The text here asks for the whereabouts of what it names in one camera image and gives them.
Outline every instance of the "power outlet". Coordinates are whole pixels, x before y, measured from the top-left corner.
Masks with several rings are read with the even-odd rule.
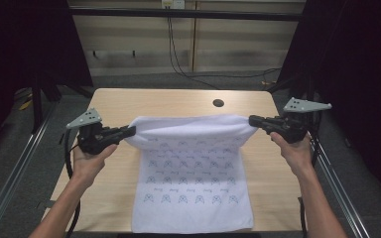
[[[173,0],[173,9],[185,9],[185,0]]]
[[[173,0],[162,0],[162,9],[173,9]]]

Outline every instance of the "wooden table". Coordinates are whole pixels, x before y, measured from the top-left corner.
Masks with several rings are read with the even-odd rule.
[[[214,99],[223,100],[224,105],[214,106]],[[103,125],[109,127],[128,125],[137,116],[278,114],[271,94],[260,91],[104,88],[95,91],[89,107],[94,107]],[[299,184],[280,156],[279,147],[263,130],[258,130],[241,152],[254,214],[254,227],[249,231],[301,230]],[[131,232],[139,163],[140,152],[122,141],[82,197],[75,230]],[[58,198],[67,180],[62,171],[52,200]]]

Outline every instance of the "gray floor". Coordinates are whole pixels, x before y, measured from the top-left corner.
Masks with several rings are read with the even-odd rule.
[[[259,71],[250,72],[222,72],[228,75],[252,75]],[[233,90],[262,90],[262,81],[272,81],[276,74],[248,78],[227,78],[221,76],[199,77],[209,84],[220,89]],[[130,87],[130,88],[194,88],[212,89],[212,87],[179,76],[175,73],[96,76],[95,86],[98,87]],[[48,129],[37,148],[33,158],[18,185],[14,197],[11,199],[0,221],[0,237],[26,237],[40,222],[44,210],[37,208],[41,201],[49,199],[53,188],[63,168],[63,145],[60,139],[64,133],[64,125],[81,114],[87,107],[89,99],[77,95],[73,91],[61,88],[63,99],[57,105],[51,118]],[[287,102],[287,92],[279,91],[273,98],[280,109]],[[8,117],[0,132],[0,188],[11,173],[18,157],[27,143],[32,128],[32,107],[19,111],[18,106],[24,99],[15,103],[11,115]],[[360,213],[370,237],[381,237],[381,184],[368,172],[362,163],[361,157],[355,149],[347,148],[344,135],[332,120],[329,113],[324,113],[320,127],[320,138],[331,162],[340,177],[348,195]],[[323,172],[317,167],[317,173],[323,184],[326,196],[350,237],[349,224],[333,195]],[[159,237],[160,235],[131,235],[122,234],[120,237]],[[219,237],[223,235],[204,235],[206,237]],[[227,237],[302,237],[300,231],[271,232],[262,234],[229,234]],[[76,233],[73,237],[118,237],[117,234],[89,234]]]

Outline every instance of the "clamp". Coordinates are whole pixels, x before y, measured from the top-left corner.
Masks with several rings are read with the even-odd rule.
[[[78,146],[91,155],[100,154],[104,148],[116,144],[125,138],[134,136],[136,127],[103,127],[98,112],[91,108],[66,125],[67,129],[79,128]]]
[[[302,141],[308,133],[308,125],[303,117],[304,113],[327,110],[332,108],[329,104],[311,102],[292,98],[284,106],[283,116],[260,117],[251,115],[249,125],[262,128],[269,135],[271,132],[277,132],[289,144]]]

